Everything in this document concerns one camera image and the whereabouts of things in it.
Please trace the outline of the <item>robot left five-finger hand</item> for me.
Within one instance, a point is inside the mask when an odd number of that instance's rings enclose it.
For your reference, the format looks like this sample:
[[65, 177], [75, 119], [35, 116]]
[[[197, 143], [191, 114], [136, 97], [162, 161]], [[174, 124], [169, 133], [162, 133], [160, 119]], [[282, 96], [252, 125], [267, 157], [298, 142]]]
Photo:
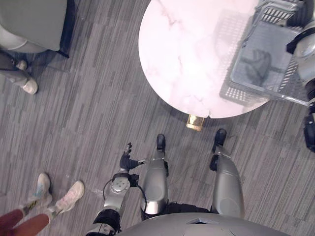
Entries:
[[135, 169], [136, 167], [149, 162], [148, 158], [144, 158], [140, 160], [131, 159], [130, 158], [131, 148], [132, 148], [132, 143], [129, 142], [120, 158], [121, 171], [129, 172], [130, 170]]

